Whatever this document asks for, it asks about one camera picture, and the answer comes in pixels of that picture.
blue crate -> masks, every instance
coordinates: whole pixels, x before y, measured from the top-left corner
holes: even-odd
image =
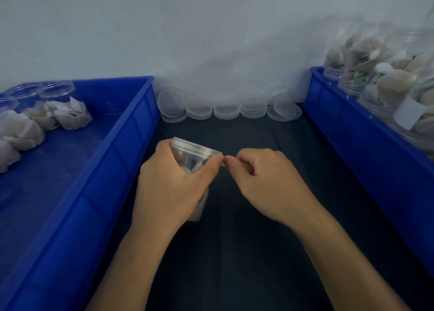
[[[323,68],[310,72],[303,108],[434,277],[434,163],[323,77]]]
[[[93,122],[0,176],[0,310],[81,307],[160,116],[152,81],[74,81]]]

bare skin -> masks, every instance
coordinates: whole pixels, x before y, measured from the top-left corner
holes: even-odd
[[[296,233],[335,310],[410,310],[281,152],[243,149],[236,158],[216,155],[201,171],[187,174],[174,159],[170,143],[161,141],[142,165],[131,228],[86,311],[145,309],[168,244],[222,161],[258,211]],[[242,163],[252,166],[252,175]]]

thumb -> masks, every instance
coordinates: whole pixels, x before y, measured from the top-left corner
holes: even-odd
[[[222,154],[212,156],[201,170],[191,175],[191,178],[199,185],[207,187],[217,176],[222,161]]]
[[[252,177],[246,171],[242,163],[235,157],[232,157],[231,155],[226,155],[224,157],[224,164],[239,187],[245,185],[248,182],[248,180]]]

black tabletop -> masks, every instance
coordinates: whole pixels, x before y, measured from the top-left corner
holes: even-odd
[[[282,151],[312,192],[394,290],[416,310],[434,305],[434,280],[307,115],[160,120],[143,161],[171,137],[235,156],[242,148]],[[137,178],[119,216],[88,298],[131,223]],[[201,222],[182,227],[161,261],[147,311],[332,310],[294,233],[255,210],[227,169],[211,183]]]

person's right forearm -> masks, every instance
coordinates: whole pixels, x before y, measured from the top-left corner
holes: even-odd
[[[318,202],[303,220],[289,226],[306,249],[336,311],[410,310]]]

